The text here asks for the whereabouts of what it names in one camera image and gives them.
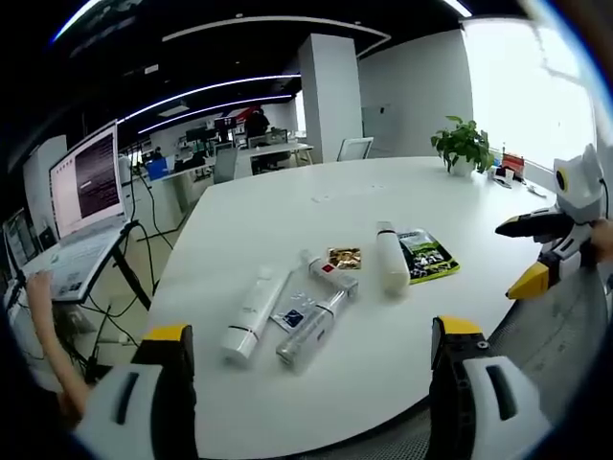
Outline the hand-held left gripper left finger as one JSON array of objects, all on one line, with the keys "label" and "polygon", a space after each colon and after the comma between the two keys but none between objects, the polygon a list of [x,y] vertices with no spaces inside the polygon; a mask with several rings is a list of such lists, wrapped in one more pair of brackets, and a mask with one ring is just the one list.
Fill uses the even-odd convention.
[{"label": "hand-held left gripper left finger", "polygon": [[94,459],[195,459],[193,328],[157,327],[91,390],[76,436]]}]

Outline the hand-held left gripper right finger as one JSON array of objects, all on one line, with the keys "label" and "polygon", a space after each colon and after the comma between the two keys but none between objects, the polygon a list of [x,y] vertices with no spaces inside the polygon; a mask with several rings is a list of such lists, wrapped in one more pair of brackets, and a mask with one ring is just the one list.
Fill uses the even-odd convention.
[{"label": "hand-held left gripper right finger", "polygon": [[526,459],[551,430],[537,387],[476,324],[432,321],[431,459]]}]

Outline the person's right hand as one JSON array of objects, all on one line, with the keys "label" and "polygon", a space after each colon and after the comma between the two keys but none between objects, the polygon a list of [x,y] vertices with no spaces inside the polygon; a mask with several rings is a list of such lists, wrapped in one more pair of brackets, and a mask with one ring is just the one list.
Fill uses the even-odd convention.
[{"label": "person's right hand", "polygon": [[613,258],[613,223],[611,219],[599,219],[592,225],[591,244],[597,264],[611,262]]}]

